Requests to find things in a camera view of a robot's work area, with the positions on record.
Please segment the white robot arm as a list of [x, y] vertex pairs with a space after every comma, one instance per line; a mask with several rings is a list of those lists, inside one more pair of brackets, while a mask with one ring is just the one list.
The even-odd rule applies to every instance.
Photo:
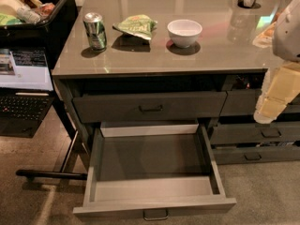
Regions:
[[283, 63], [264, 75], [253, 115], [259, 124], [272, 123], [300, 94], [300, 0], [292, 0], [278, 16], [272, 49]]

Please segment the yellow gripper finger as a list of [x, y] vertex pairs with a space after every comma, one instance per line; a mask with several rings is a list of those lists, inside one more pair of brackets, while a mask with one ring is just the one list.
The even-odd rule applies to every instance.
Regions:
[[300, 64], [283, 63], [269, 68], [262, 83], [254, 120], [259, 124], [270, 124], [300, 94]]

